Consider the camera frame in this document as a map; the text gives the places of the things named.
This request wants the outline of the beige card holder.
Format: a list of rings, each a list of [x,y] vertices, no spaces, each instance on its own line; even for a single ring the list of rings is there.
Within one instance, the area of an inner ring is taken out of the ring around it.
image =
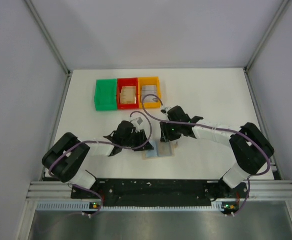
[[[172,156],[167,156],[167,157],[155,157],[155,158],[148,158],[148,159],[146,159],[145,158],[145,151],[142,153],[142,159],[143,160],[150,160],[150,159],[158,159],[158,158],[169,158],[169,157],[173,157],[174,156],[174,150],[178,147],[178,143],[177,142],[175,142],[175,143],[173,143],[173,142],[170,142],[170,144],[171,144],[171,146],[172,146],[172,149],[173,149],[173,155]]]

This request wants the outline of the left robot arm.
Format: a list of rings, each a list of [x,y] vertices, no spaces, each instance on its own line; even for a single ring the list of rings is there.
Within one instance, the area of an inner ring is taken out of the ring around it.
[[[123,149],[134,152],[154,149],[139,125],[137,120],[124,120],[116,130],[104,137],[106,141],[93,140],[90,142],[91,146],[88,146],[89,142],[80,141],[67,132],[43,156],[42,165],[48,170],[48,174],[60,182],[90,189],[97,179],[81,168],[88,153],[92,156],[113,157]]]

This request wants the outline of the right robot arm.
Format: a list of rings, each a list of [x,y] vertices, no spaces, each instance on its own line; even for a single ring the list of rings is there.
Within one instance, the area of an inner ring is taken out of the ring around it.
[[[269,160],[274,155],[274,148],[255,124],[248,122],[239,128],[199,124],[202,117],[190,118],[180,106],[162,106],[161,112],[167,117],[160,122],[161,142],[190,137],[215,142],[232,150],[236,163],[220,179],[222,186],[234,189],[250,176],[258,175],[264,165],[267,166],[266,172],[270,170]]]

